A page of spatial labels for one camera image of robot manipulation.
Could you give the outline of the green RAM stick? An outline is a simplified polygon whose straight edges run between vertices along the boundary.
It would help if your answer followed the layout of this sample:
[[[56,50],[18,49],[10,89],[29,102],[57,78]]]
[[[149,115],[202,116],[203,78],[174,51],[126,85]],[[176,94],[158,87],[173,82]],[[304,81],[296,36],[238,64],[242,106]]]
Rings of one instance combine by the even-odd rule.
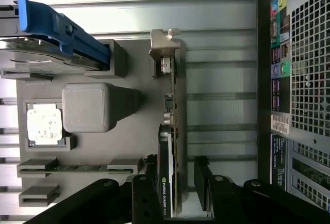
[[[22,173],[64,173],[64,172],[107,172],[107,173],[135,173],[133,169],[108,169],[107,166],[77,166],[77,165],[61,165],[46,169],[20,169]]]

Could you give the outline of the grey printed parts rack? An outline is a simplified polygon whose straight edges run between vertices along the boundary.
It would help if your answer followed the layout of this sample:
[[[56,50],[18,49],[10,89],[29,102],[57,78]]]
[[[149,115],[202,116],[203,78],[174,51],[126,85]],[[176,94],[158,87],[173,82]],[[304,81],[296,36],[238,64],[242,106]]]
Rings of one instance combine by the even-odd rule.
[[[92,83],[82,74],[56,75],[51,81],[15,81],[0,77],[0,223],[25,222],[43,212],[44,206],[19,205],[19,194],[37,184],[56,183],[63,200],[103,178],[124,182],[125,174],[107,172],[65,172],[45,178],[19,178],[17,165],[30,158],[57,157],[64,165],[105,165],[114,158],[140,158],[158,150],[158,128],[163,123],[164,96],[169,92],[167,77],[153,78],[153,60],[148,40],[122,40],[128,54],[125,78],[109,78],[108,83],[142,92],[138,112],[107,133],[79,133],[77,147],[69,152],[33,152],[24,146],[24,103],[34,99],[59,99],[69,83]]]

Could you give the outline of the silver CPU chip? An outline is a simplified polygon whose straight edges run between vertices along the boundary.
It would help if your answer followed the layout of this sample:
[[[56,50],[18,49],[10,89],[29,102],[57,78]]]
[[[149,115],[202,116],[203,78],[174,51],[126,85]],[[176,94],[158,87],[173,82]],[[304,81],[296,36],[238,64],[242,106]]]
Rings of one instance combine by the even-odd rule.
[[[36,145],[57,145],[62,130],[61,111],[55,104],[37,104],[27,111],[28,139]]]

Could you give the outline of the open PC case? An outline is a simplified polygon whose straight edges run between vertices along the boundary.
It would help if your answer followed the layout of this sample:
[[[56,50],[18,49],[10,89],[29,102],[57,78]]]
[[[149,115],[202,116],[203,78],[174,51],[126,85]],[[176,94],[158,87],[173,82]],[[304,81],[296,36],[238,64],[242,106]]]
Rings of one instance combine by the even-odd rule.
[[[330,212],[330,0],[257,0],[258,175]]]

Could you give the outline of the hard disk with blue caddy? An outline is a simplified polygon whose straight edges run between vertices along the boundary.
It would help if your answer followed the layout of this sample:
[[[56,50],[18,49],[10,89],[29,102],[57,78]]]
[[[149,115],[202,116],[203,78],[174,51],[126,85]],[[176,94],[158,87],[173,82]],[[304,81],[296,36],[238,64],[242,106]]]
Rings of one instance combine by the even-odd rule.
[[[103,44],[49,5],[16,0],[0,5],[0,70],[46,75],[110,69]]]

